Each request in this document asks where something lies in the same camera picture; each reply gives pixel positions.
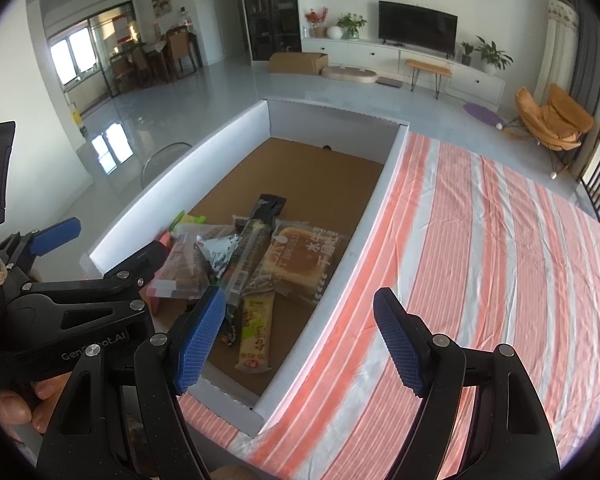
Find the bed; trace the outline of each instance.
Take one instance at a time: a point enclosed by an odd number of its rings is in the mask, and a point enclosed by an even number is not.
[[[513,345],[562,462],[589,434],[600,417],[600,225],[500,164],[411,132],[342,307],[275,424],[248,436],[188,394],[186,420],[281,479],[384,478],[418,400],[374,323],[381,286],[460,346]],[[469,390],[440,478],[461,459]]]

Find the gray curtain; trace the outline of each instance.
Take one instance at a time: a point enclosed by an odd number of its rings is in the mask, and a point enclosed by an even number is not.
[[[585,0],[567,0],[580,16],[580,36],[569,94],[591,115],[600,101],[600,20]]]

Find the white curtain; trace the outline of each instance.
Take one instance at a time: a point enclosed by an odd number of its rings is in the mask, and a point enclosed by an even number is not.
[[[534,92],[541,105],[546,103],[552,83],[570,90],[578,51],[578,13],[565,0],[549,0],[548,11],[544,57]]]

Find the blue gripper pad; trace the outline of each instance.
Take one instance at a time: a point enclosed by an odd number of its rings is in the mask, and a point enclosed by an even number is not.
[[[69,218],[58,222],[56,225],[52,225],[31,237],[29,253],[32,256],[44,256],[77,238],[81,229],[80,221],[77,218]]]
[[[417,397],[423,398],[427,393],[427,385],[422,377],[421,355],[404,326],[405,322],[413,323],[391,289],[381,288],[374,295],[374,319],[402,384],[411,388]]]
[[[216,286],[210,286],[189,314],[189,316],[197,314],[192,326],[185,324],[186,332],[175,341],[176,348],[172,346],[172,349],[177,352],[173,385],[178,395],[183,395],[192,384],[198,382],[202,367],[224,319],[225,307],[224,291]]]

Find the purple rug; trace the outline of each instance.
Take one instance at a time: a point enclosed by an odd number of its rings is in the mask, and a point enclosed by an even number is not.
[[[505,122],[497,113],[475,103],[466,103],[462,105],[462,108],[464,108],[464,111],[471,115],[471,117],[475,117],[489,126],[495,126],[498,123],[504,124]]]

